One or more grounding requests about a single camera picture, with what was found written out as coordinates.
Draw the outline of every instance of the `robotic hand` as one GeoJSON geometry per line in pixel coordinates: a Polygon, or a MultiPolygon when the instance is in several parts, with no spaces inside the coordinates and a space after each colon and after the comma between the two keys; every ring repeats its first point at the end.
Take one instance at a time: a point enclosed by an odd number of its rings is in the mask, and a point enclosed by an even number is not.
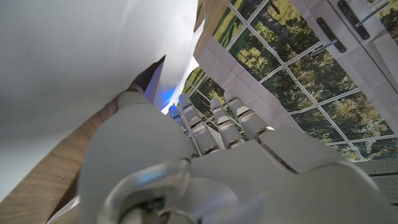
{"type": "Polygon", "coordinates": [[[119,96],[87,151],[82,223],[398,223],[359,168],[304,133],[274,130],[232,92],[250,141],[212,99],[224,150],[185,95],[189,128],[176,107],[170,119],[136,90],[119,96]]]}

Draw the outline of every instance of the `forest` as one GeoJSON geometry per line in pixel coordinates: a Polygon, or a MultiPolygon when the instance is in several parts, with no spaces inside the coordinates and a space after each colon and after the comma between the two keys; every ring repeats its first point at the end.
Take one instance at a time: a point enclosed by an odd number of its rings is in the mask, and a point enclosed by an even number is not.
{"type": "MultiPolygon", "coordinates": [[[[319,40],[289,0],[270,0],[256,17],[251,17],[261,2],[261,0],[231,1],[242,17],[250,20],[250,26],[260,37],[247,28],[241,30],[243,22],[229,8],[220,20],[213,37],[223,47],[229,46],[228,52],[257,81],[262,82],[262,85],[280,101],[288,112],[302,110],[313,105],[312,100],[300,89],[297,82],[318,103],[357,89],[350,77],[327,51],[316,57],[307,54],[294,62],[289,62],[319,40]],[[240,33],[239,37],[230,44],[238,33],[240,33]],[[259,38],[265,40],[276,55],[267,50],[259,38]],[[288,70],[281,67],[280,61],[289,62],[288,70]]],[[[398,40],[397,10],[397,0],[393,0],[393,3],[378,15],[396,42],[398,40]]],[[[190,83],[200,80],[199,70],[194,71],[188,78],[190,83]]],[[[223,90],[209,77],[197,88],[208,99],[217,97],[223,100],[223,90]]],[[[197,104],[201,102],[200,107],[203,107],[203,114],[206,117],[211,116],[210,109],[205,109],[208,101],[203,96],[196,92],[191,98],[197,104]]],[[[380,114],[360,91],[323,104],[322,109],[349,140],[393,134],[380,114]]],[[[318,108],[293,114],[292,117],[307,134],[324,143],[344,141],[318,108]]],[[[353,146],[368,160],[398,156],[397,138],[356,142],[353,146]]],[[[336,144],[332,147],[352,161],[359,160],[347,144],[336,144]]]]}

